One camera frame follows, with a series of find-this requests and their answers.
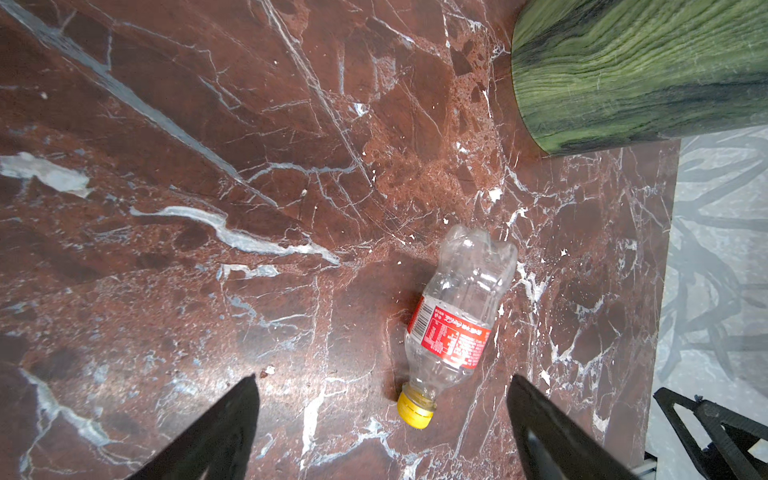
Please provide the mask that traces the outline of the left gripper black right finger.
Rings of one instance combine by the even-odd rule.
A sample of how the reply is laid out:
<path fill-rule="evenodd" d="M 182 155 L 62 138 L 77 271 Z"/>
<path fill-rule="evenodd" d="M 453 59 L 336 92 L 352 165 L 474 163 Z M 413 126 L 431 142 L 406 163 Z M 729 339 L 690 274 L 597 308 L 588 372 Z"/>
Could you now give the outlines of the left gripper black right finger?
<path fill-rule="evenodd" d="M 524 376 L 514 375 L 507 408 L 527 479 L 634 479 Z"/>

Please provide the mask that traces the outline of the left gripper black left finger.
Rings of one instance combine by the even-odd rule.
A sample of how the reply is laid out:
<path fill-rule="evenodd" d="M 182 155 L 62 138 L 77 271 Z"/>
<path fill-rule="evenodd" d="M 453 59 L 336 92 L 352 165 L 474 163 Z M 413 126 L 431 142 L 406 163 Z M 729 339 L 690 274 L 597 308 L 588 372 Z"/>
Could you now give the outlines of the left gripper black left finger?
<path fill-rule="evenodd" d="M 133 479 L 243 479 L 257 430 L 260 395 L 253 375 L 234 385 Z"/>

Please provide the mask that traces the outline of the clear bottle red label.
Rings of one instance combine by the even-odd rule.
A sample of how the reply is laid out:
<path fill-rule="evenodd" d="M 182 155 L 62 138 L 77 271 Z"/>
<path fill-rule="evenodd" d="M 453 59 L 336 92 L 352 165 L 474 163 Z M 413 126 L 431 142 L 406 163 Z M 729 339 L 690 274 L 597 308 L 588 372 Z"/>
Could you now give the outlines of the clear bottle red label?
<path fill-rule="evenodd" d="M 444 238 L 405 334 L 408 380 L 397 401 L 409 426 L 426 428 L 445 390 L 468 379 L 480 363 L 513 282 L 517 247 L 462 225 Z"/>

